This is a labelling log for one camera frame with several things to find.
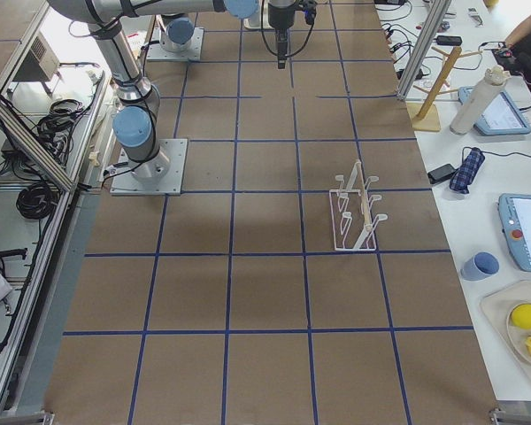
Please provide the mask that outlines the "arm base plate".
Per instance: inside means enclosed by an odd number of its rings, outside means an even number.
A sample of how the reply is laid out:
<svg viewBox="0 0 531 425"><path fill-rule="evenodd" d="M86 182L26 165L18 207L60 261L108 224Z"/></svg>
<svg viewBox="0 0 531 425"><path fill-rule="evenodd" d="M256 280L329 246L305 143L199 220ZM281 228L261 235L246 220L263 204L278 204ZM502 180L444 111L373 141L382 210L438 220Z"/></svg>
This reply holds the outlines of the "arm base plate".
<svg viewBox="0 0 531 425"><path fill-rule="evenodd" d="M151 37L147 60L152 62L198 62L201 60L204 29L196 27L194 34L184 44L171 41L159 27Z"/></svg>
<svg viewBox="0 0 531 425"><path fill-rule="evenodd" d="M125 166L112 179L113 196L179 196L187 156L187 139L158 139L159 153L133 172Z"/></svg>

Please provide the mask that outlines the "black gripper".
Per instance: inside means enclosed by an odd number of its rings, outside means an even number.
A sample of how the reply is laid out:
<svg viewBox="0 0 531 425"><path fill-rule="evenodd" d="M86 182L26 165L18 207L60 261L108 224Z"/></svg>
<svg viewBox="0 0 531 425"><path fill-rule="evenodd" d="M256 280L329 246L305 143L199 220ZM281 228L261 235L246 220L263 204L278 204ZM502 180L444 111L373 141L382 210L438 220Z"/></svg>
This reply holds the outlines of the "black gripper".
<svg viewBox="0 0 531 425"><path fill-rule="evenodd" d="M296 2L293 0L269 0L268 23L275 29L277 67L284 69L288 57L288 29L295 22Z"/></svg>

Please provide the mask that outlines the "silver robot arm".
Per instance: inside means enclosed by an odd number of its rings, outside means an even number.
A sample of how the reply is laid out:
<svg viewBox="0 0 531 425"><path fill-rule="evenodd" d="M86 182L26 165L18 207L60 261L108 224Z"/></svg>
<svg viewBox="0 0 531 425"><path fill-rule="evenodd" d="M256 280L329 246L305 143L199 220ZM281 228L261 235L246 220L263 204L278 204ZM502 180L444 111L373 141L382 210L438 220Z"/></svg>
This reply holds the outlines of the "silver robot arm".
<svg viewBox="0 0 531 425"><path fill-rule="evenodd" d="M163 50L177 53L189 47L195 26L187 13L158 15L158 24Z"/></svg>
<svg viewBox="0 0 531 425"><path fill-rule="evenodd" d="M171 194L181 189L181 174L171 173L173 165L185 161L174 147L185 146L183 139L160 140L156 133L160 95L145 76L132 53L120 20L186 14L189 12L229 12L246 19L259 12L275 32L272 55L284 68L289 53L289 29L296 12L303 12L312 25L316 19L314 1L52 1L50 6L68 19L87 24L117 85L122 109L112 121L112 129L127 156L128 170L115 174L112 189L123 190L132 182L132 191L142 195Z"/></svg>

